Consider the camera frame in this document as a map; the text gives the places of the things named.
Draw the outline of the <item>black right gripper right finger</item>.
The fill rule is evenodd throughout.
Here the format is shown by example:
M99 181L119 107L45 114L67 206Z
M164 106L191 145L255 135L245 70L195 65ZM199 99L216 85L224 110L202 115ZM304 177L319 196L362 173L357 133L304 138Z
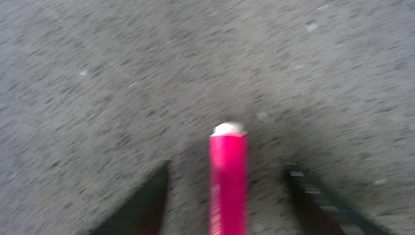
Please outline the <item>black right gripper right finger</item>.
M285 165L295 214L305 235L388 235L298 164Z

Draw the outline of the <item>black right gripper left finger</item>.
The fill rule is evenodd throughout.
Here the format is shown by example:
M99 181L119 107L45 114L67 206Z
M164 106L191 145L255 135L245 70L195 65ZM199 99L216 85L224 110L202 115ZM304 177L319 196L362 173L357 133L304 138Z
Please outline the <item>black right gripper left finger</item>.
M90 235L158 235L169 190L169 161L163 162Z

